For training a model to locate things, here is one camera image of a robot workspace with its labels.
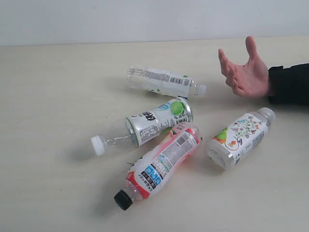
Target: green lime graphic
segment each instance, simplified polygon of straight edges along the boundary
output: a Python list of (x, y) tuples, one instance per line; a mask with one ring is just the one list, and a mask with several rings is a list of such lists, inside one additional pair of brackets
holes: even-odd
[(184, 112), (184, 105), (179, 101), (175, 101), (170, 105), (170, 110), (172, 114), (180, 115)]

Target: white wall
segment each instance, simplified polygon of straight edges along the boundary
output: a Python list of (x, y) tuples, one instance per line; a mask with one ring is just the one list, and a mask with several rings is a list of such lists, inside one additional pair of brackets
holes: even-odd
[(309, 0), (0, 0), (0, 45), (309, 35)]

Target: white bottle cap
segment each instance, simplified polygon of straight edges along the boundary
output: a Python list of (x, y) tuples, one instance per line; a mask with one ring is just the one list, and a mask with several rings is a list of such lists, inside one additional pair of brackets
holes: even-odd
[(261, 108), (258, 110), (258, 112), (264, 115), (269, 120), (270, 123), (272, 123), (276, 119), (275, 113), (269, 108), (266, 107)]
[(197, 96), (198, 97), (205, 97), (206, 96), (206, 88), (207, 88), (207, 86), (200, 85), (199, 89), (198, 89)]
[(93, 148), (95, 149), (97, 156), (101, 156), (105, 154), (104, 143), (100, 139), (100, 136), (97, 135), (95, 137), (92, 137), (91, 142), (92, 142)]

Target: black bottle cap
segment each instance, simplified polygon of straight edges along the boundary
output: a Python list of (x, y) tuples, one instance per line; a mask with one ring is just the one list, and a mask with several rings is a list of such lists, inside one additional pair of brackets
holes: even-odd
[(131, 198), (123, 190), (120, 190), (114, 196), (114, 199), (116, 203), (119, 205), (119, 207), (122, 208), (123, 210), (127, 210), (133, 203)]

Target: black sleeve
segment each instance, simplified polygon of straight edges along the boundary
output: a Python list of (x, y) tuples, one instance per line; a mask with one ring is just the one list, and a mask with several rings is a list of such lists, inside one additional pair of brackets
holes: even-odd
[(271, 104), (309, 105), (309, 64), (272, 67), (269, 81), (274, 93), (268, 98)]

